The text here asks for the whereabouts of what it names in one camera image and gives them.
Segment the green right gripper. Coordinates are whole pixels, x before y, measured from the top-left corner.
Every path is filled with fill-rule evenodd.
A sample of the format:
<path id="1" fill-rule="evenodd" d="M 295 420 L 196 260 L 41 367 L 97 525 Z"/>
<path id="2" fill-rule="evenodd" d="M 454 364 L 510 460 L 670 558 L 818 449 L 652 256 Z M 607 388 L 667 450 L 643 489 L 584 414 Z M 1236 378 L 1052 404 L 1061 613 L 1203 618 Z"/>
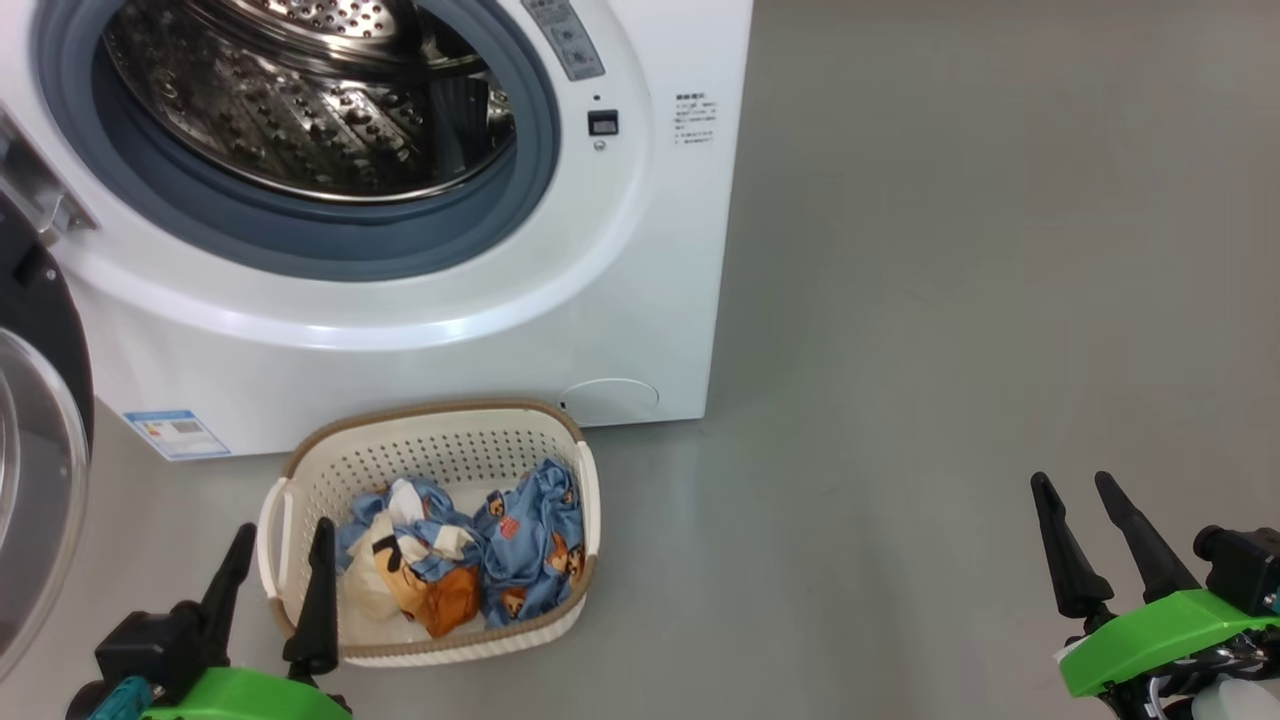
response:
<path id="1" fill-rule="evenodd" d="M 1190 569 L 1108 471 L 1097 471 L 1094 486 L 1125 538 L 1148 605 L 1121 615 L 1108 611 L 1112 587 L 1087 561 L 1051 479 L 1034 473 L 1030 492 L 1057 611 L 1085 619 L 1084 635 L 1057 655 L 1068 693 L 1100 697 L 1152 676 L 1252 670 L 1267 662 L 1280 644 L 1280 615 L 1251 616 L 1199 589 Z"/>

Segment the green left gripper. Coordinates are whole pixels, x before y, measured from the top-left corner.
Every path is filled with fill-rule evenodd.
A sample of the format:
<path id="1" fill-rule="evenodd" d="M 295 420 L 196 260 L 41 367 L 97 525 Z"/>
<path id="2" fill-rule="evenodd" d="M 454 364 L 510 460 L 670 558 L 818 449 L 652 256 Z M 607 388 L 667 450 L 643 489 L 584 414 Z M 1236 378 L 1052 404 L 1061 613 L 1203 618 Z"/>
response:
<path id="1" fill-rule="evenodd" d="M 308 588 L 294 634 L 284 644 L 289 679 L 229 667 L 230 629 L 239 588 L 252 565 L 256 534 L 253 523 L 238 528 L 200 602 L 202 656 L 211 669 L 180 702 L 155 705 L 140 720 L 351 720 L 344 705 L 302 683 L 339 666 L 337 528 L 330 518 L 320 518 L 316 524 L 308 553 Z"/>

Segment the cream orange cartoon garment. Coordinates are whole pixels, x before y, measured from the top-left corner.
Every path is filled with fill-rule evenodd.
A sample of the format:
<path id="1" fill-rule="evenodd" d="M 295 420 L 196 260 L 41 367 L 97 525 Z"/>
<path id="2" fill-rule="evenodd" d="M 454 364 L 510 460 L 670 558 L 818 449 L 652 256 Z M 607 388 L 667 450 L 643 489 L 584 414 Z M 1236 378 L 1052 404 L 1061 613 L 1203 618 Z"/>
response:
<path id="1" fill-rule="evenodd" d="M 426 477 L 357 496 L 335 532 L 338 588 L 356 612 L 403 618 L 431 638 L 477 616 L 481 555 L 472 518 Z"/>

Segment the washing machine door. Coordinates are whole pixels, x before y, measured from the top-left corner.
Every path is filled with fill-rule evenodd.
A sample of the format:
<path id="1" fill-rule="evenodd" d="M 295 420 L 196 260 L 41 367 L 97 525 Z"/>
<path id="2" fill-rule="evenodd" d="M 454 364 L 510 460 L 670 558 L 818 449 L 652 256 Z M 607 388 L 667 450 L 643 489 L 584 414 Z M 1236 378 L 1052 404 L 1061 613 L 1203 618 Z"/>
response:
<path id="1" fill-rule="evenodd" d="M 84 328 L 61 268 L 0 192 L 0 682 L 61 592 L 93 443 Z"/>

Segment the washer drum opening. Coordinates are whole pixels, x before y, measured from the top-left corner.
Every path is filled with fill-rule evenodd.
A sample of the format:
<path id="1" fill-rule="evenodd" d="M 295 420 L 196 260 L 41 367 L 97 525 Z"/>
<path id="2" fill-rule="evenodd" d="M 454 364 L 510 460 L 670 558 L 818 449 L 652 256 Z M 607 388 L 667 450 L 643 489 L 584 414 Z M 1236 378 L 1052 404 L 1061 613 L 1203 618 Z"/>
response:
<path id="1" fill-rule="evenodd" d="M 520 0 L 415 0 L 488 63 L 516 143 L 438 196 L 390 204 L 278 193 L 196 156 L 134 100 L 102 45 L 125 0 L 28 0 L 29 59 L 50 122 L 77 161 L 74 196 L 102 250 L 204 252 L 308 281 L 374 282 L 460 266 L 520 232 L 561 155 L 563 70 Z"/>

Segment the metal door hinge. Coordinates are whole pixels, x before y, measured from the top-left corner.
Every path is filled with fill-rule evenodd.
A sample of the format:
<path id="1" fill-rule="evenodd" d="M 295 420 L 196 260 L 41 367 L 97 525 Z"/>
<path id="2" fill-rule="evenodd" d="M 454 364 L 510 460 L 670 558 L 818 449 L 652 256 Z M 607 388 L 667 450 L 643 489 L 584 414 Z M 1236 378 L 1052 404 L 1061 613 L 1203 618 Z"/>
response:
<path id="1" fill-rule="evenodd" d="M 40 242 L 47 247 L 70 234 L 99 228 L 99 223 L 37 152 L 3 105 L 0 105 L 0 193 L 13 201 L 23 218 L 35 228 Z"/>

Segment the stainless steel washer drum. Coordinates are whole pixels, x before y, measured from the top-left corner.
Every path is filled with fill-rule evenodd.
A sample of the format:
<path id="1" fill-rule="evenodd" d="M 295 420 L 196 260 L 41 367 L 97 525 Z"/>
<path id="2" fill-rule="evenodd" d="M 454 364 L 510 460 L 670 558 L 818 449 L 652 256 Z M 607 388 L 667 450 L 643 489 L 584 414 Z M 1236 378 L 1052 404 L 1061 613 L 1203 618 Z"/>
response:
<path id="1" fill-rule="evenodd" d="M 516 143 L 488 63 L 415 0 L 125 0 L 102 45 L 182 146 L 298 199 L 429 199 Z"/>

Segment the white front-load washing machine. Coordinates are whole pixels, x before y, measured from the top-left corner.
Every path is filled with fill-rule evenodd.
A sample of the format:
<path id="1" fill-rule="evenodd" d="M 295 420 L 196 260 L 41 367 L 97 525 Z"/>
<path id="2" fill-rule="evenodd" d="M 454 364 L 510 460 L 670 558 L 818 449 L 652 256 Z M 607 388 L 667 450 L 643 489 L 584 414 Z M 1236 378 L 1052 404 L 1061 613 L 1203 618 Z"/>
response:
<path id="1" fill-rule="evenodd" d="M 93 409 L 123 423 L 189 410 L 229 457 L 283 454 L 330 421 L 411 404 L 561 409 L 563 391 L 600 378 L 653 386 L 648 423 L 703 416 L 754 0 L 571 3 L 605 74 L 568 81 L 547 42 L 563 70 L 550 191 L 480 258 L 355 283 L 134 243 L 118 255 L 97 231 L 45 246 L 84 328 Z M 0 0 L 0 105 L 74 193 L 28 29 L 28 0 Z M 675 96 L 692 92 L 719 104 L 716 137 L 677 147 Z M 620 111 L 620 133 L 591 137 L 588 113 L 603 109 Z"/>

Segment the blue energy label sticker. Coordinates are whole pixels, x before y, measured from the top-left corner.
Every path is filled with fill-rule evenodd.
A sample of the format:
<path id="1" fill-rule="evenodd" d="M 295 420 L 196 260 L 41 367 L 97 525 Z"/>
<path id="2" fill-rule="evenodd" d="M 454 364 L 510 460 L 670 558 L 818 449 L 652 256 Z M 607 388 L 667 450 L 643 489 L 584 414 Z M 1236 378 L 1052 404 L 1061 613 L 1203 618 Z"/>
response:
<path id="1" fill-rule="evenodd" d="M 168 461 L 229 457 L 232 451 L 192 411 L 146 411 L 122 415 Z"/>

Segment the cream perforated laundry basket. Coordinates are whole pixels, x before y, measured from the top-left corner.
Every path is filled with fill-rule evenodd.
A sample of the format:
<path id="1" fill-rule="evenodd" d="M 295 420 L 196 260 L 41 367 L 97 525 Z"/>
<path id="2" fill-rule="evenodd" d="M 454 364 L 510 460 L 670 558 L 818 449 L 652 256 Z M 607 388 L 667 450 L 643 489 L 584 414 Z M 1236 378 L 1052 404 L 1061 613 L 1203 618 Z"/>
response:
<path id="1" fill-rule="evenodd" d="M 513 488 L 538 461 L 554 457 L 572 473 L 582 500 L 585 575 L 548 614 L 502 629 L 477 619 L 433 639 L 406 620 L 372 620 L 340 600 L 339 656 L 364 667 L 422 667 L 531 650 L 567 633 L 585 607 L 602 537 L 602 492 L 593 451 L 573 419 L 525 398 L 429 404 L 334 421 L 288 457 L 259 515 L 256 557 L 273 620 L 294 634 L 308 588 L 308 555 L 323 518 L 346 521 L 361 493 L 402 477 L 436 480 L 471 512 L 498 489 Z"/>

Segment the round white filter cover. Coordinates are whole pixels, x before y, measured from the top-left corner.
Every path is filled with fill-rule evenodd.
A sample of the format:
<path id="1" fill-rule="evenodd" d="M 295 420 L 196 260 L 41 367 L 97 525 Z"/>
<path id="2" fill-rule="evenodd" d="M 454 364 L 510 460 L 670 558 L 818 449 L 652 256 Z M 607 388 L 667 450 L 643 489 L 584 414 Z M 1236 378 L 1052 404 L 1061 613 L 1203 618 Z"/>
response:
<path id="1" fill-rule="evenodd" d="M 616 427 L 652 421 L 659 397 L 645 382 L 600 378 L 567 388 L 558 405 L 580 427 Z"/>

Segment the printed text label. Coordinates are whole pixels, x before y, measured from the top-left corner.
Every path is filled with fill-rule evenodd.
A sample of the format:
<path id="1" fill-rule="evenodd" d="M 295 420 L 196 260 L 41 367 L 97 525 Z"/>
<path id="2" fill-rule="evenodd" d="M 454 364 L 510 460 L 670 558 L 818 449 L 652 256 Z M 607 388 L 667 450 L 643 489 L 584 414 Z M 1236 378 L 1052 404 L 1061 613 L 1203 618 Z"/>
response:
<path id="1" fill-rule="evenodd" d="M 677 94 L 671 113 L 671 138 L 677 147 L 710 143 L 716 137 L 719 104 L 704 92 Z"/>

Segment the grey instruction sticker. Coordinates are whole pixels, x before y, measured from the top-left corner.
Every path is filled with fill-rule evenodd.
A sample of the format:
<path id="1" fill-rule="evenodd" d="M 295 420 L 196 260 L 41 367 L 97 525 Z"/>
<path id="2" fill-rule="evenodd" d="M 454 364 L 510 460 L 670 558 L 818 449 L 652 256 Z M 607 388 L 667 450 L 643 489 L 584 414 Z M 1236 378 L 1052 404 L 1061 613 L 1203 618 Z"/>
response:
<path id="1" fill-rule="evenodd" d="M 605 67 L 571 0 L 520 0 L 554 50 L 568 81 L 605 74 Z"/>

